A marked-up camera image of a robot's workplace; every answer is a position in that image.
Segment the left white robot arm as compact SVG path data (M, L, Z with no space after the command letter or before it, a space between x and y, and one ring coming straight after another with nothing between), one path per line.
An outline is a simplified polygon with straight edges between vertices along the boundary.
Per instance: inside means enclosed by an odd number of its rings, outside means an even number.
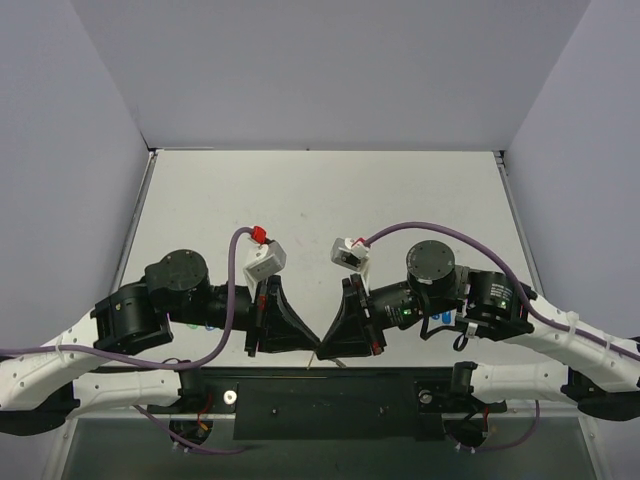
M201 369L98 369L114 354L133 356L170 343L173 322L224 328L227 296L227 285L211 285L200 254L176 250L98 302L43 352L2 354L2 433L38 435L82 413L133 404L202 411L212 390Z

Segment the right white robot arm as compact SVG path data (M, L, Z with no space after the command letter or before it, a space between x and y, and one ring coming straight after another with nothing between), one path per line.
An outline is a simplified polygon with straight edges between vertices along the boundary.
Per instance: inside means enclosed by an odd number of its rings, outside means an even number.
M547 356L522 365L458 362L447 383L449 402L468 409L507 400L548 400L575 405L608 421L639 416L639 342L619 339L584 324L578 314L549 304L526 284L499 272L456 263L444 243L426 240L406 255L404 281L371 289L369 249L361 239L338 238L333 263L351 270L342 282L340 308L316 349L321 360L369 357L384 352L388 329L421 326L422 340L440 333L432 316L454 312L448 330L453 348L472 339L517 345Z

